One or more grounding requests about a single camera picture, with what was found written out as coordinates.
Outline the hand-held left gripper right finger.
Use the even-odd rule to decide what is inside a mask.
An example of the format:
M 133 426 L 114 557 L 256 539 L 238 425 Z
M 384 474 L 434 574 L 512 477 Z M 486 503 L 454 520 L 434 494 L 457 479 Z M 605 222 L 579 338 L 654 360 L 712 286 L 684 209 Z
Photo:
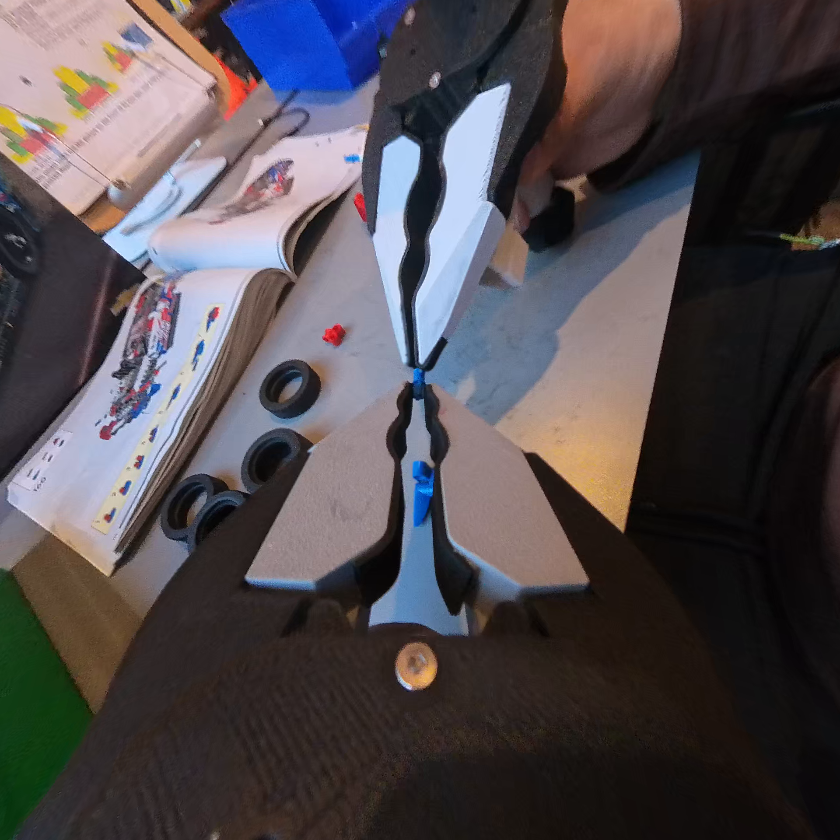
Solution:
M 437 385 L 423 403 L 434 571 L 449 613 L 584 592 L 590 578 L 522 450 Z

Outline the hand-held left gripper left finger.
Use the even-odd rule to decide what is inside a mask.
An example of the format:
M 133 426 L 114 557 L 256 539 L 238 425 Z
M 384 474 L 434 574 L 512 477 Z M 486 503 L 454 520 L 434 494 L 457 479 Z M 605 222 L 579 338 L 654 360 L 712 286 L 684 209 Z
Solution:
M 413 385 L 391 389 L 315 444 L 245 582 L 371 607 L 402 557 L 403 458 Z

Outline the blue pointed brick assembly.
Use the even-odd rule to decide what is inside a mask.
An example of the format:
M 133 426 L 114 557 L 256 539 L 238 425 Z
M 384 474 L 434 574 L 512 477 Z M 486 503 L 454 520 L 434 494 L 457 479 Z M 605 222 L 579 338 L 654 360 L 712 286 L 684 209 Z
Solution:
M 414 480 L 413 526 L 418 528 L 426 521 L 432 505 L 435 471 L 427 462 L 418 459 L 413 462 L 412 475 Z

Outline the person's right forearm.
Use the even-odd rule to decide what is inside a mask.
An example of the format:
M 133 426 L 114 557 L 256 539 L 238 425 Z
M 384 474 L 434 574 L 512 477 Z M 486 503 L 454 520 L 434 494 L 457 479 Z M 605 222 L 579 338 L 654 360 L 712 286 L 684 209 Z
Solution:
M 611 191 L 755 123 L 838 95 L 838 1 L 685 1 L 651 122 L 586 175 Z

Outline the grey desk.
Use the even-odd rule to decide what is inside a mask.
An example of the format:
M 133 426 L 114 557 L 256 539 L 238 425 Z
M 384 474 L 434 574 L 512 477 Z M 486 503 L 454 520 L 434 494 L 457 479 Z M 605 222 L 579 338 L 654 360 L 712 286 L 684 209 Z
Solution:
M 531 254 L 519 287 L 481 286 L 431 379 L 551 465 L 624 530 L 697 177 L 698 153 L 613 194 L 582 185 L 571 239 Z M 350 196 L 313 223 L 300 274 L 184 471 L 239 486 L 276 364 L 309 362 L 322 393 L 293 424 L 312 442 L 409 374 Z M 339 347 L 322 341 L 340 323 Z

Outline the wide black rubber tyre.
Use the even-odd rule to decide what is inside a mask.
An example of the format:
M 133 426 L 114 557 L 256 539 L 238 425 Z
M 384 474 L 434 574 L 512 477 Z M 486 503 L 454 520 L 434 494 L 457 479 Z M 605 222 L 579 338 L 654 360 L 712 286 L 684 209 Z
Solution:
M 187 551 L 193 553 L 222 522 L 242 508 L 248 499 L 249 494 L 239 490 L 224 490 L 209 496 L 188 529 Z
M 248 448 L 240 476 L 248 494 L 254 494 L 278 471 L 307 453 L 312 441 L 294 429 L 279 427 L 260 435 Z

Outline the narrow black rubber tyre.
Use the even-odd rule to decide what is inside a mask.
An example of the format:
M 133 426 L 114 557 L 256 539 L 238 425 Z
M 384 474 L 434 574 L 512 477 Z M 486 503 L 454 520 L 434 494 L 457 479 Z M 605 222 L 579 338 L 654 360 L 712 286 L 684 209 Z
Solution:
M 320 376 L 303 360 L 286 360 L 271 369 L 259 388 L 259 401 L 269 413 L 280 419 L 292 419 L 306 413 L 318 400 Z
M 187 543 L 200 511 L 228 489 L 225 481 L 204 473 L 183 478 L 164 499 L 160 516 L 164 536 L 174 542 Z

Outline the blue plastic bin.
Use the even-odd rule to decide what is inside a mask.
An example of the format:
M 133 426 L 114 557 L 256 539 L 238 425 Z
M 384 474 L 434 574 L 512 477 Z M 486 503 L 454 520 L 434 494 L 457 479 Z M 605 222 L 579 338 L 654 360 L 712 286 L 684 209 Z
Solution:
M 271 90 L 351 91 L 378 72 L 410 4 L 237 1 L 221 18 Z

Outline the orange plastic parts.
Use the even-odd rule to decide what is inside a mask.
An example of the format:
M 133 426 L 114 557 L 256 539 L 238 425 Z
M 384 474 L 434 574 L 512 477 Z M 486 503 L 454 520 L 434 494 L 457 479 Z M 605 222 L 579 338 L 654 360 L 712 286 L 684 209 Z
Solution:
M 221 58 L 216 57 L 216 61 L 222 68 L 230 87 L 230 96 L 224 113 L 224 120 L 229 121 L 236 114 L 236 111 L 242 107 L 249 95 L 257 89 L 258 81 L 248 69 L 243 70 L 245 74 L 242 76 L 231 70 Z

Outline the open instruction book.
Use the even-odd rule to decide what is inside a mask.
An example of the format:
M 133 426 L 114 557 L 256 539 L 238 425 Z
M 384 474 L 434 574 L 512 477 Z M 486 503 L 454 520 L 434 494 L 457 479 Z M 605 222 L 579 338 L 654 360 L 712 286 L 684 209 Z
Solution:
M 14 508 L 100 573 L 117 569 L 276 316 L 302 230 L 361 177 L 368 130 L 287 136 L 226 203 L 154 233 L 165 273 L 133 294 L 80 399 L 10 479 Z

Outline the pale white plastic item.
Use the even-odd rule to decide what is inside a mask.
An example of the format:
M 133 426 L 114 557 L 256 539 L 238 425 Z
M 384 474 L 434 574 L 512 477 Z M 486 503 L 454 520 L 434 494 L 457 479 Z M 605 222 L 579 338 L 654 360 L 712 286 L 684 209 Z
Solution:
M 154 232 L 186 213 L 228 167 L 224 156 L 179 160 L 146 196 L 103 237 L 122 258 L 135 262 L 148 253 Z

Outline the brown wooden board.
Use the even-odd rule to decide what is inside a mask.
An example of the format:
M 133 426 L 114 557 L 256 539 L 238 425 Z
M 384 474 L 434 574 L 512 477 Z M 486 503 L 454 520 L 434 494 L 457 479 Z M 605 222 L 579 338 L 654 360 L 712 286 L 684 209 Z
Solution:
M 209 52 L 179 20 L 165 10 L 157 1 L 128 1 L 128 3 L 167 37 L 193 63 L 212 74 L 216 81 L 215 98 L 217 110 L 222 119 L 228 111 L 232 88 L 222 64 Z

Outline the person's brown shirt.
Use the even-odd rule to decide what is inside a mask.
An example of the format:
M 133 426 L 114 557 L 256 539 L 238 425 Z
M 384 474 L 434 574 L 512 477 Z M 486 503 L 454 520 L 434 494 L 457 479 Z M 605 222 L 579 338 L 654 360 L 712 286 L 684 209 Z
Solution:
M 839 360 L 806 388 L 770 483 L 768 554 L 797 647 L 839 701 Z

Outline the white brick picture booklet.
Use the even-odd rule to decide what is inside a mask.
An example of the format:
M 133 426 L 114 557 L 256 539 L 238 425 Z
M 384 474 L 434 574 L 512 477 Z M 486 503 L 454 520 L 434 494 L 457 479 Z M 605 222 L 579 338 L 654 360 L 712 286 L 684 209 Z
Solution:
M 191 6 L 159 3 L 181 24 Z M 90 227 L 214 127 L 215 87 L 128 2 L 1 2 L 2 155 Z

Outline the printed toy car box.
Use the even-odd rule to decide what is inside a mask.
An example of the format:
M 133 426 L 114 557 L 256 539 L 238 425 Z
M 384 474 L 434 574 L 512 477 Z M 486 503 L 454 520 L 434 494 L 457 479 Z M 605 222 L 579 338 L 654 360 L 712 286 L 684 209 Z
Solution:
M 104 362 L 143 273 L 2 158 L 1 477 Z

